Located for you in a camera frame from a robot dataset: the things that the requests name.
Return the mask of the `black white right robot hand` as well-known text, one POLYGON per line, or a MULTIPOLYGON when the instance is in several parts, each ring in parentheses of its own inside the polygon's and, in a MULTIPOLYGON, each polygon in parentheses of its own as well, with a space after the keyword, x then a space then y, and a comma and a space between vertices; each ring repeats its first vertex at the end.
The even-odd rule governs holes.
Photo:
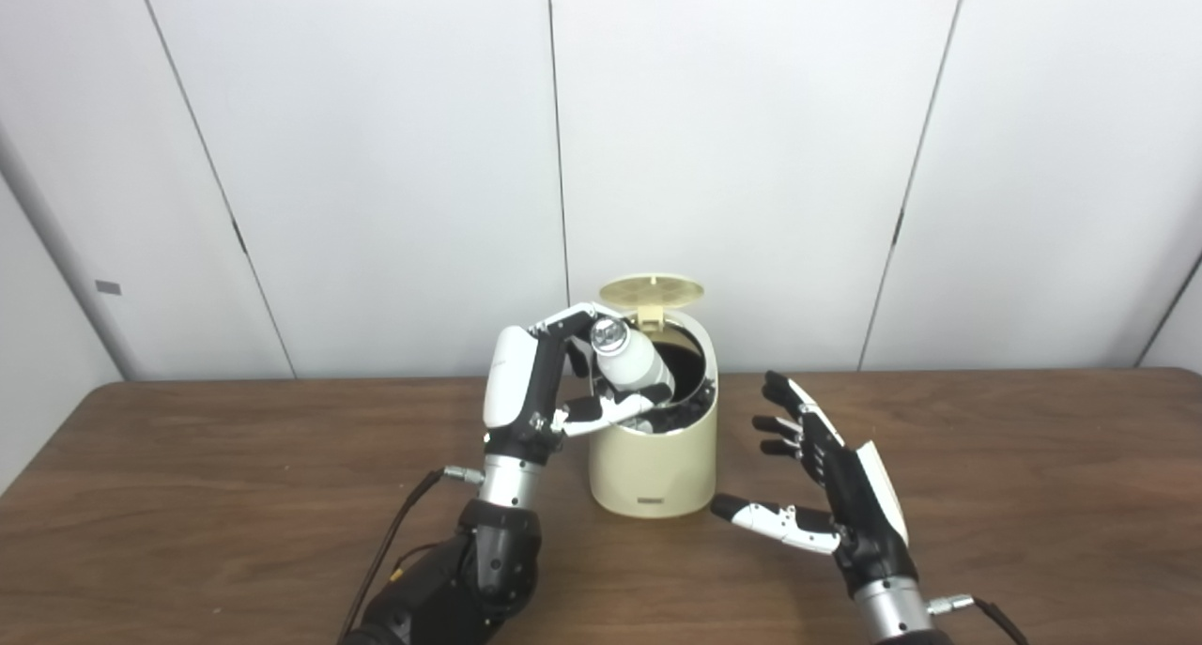
POLYGON ((849 595, 871 583, 918 581, 902 504, 875 444, 849 447, 814 398, 783 374, 764 374, 763 398, 783 416, 752 418, 752 426, 769 436, 761 453, 799 464, 825 492, 828 507, 715 494, 709 512, 795 549, 832 557, 849 595))

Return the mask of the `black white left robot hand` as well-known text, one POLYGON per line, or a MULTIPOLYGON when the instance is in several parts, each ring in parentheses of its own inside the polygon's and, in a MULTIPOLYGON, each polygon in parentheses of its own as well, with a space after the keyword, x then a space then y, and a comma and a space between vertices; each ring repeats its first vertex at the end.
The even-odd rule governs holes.
POLYGON ((613 395, 572 398, 559 404, 565 365, 571 363, 576 376, 590 372, 577 344, 602 319, 627 326, 627 318, 612 307, 581 301, 532 327, 500 332, 484 389, 486 455, 545 465, 564 438, 635 420, 672 401, 676 381, 657 350, 651 348, 650 363, 660 370, 639 374, 632 381, 603 374, 613 395))

